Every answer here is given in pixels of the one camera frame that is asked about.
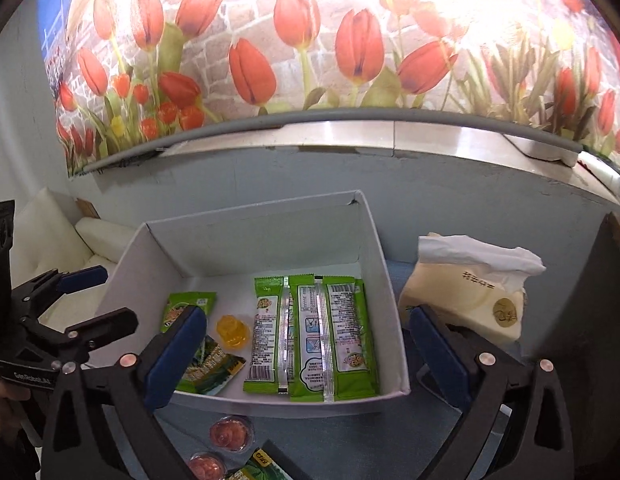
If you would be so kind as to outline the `person's left hand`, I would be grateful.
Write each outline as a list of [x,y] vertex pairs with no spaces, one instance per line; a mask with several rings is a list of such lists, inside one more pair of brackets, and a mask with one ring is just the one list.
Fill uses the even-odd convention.
[[30,399],[30,390],[4,382],[0,378],[0,438],[7,444],[13,444],[22,429],[25,415],[21,408],[14,408],[14,403]]

